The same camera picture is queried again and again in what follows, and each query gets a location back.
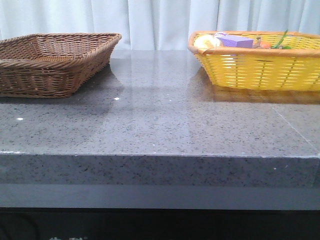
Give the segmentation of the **cream bread roll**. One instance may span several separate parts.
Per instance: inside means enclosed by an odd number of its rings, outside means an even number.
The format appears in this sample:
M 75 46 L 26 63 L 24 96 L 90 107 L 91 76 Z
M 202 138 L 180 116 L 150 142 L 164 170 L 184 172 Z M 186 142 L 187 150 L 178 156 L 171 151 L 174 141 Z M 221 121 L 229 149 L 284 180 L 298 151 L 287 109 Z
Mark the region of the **cream bread roll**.
M 213 49 L 222 46 L 222 42 L 212 34 L 197 35 L 193 45 L 198 49 Z

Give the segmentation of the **white curtain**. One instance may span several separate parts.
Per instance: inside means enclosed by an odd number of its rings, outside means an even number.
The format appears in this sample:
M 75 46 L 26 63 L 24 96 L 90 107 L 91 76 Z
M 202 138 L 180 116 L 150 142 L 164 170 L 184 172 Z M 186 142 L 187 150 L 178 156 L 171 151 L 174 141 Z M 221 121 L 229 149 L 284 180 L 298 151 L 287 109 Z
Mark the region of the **white curtain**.
M 119 33 L 118 50 L 185 50 L 195 31 L 320 32 L 317 0 L 3 0 L 0 37 Z

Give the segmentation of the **purple block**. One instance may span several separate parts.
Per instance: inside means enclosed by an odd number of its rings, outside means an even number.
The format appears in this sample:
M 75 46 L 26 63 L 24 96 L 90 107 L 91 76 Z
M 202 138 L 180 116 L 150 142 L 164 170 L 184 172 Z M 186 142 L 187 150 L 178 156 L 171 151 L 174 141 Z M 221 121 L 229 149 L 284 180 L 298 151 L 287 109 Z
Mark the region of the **purple block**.
M 251 49 L 254 40 L 252 38 L 247 38 L 238 35 L 221 35 L 217 37 L 224 47 L 233 47 L 233 48 L 249 48 Z

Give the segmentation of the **brown wicker basket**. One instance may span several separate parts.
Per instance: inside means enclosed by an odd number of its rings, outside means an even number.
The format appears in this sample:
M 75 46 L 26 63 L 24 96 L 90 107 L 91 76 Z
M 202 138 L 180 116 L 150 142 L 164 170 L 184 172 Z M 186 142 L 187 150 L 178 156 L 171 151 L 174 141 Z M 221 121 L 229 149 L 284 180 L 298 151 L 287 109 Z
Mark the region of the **brown wicker basket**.
M 65 98 L 110 62 L 120 33 L 35 33 L 0 42 L 0 95 Z

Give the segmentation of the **orange toy carrot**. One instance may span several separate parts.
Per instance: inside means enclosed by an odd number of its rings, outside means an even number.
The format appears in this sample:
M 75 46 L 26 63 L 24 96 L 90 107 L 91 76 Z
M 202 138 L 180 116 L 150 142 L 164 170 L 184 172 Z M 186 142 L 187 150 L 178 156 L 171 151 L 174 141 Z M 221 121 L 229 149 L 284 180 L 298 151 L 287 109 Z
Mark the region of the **orange toy carrot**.
M 268 41 L 263 41 L 261 36 L 256 38 L 257 42 L 252 46 L 253 49 L 270 49 L 272 44 Z

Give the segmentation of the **yellow woven basket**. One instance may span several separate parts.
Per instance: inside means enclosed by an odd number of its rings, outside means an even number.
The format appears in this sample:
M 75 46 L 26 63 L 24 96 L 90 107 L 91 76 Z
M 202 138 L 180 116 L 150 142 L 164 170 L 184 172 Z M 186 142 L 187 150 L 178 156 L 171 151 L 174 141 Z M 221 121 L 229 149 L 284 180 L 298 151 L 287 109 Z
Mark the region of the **yellow woven basket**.
M 320 37 L 283 31 L 228 31 L 227 34 L 269 42 L 270 48 L 199 48 L 196 39 L 215 31 L 195 31 L 188 49 L 215 86 L 249 90 L 319 91 Z

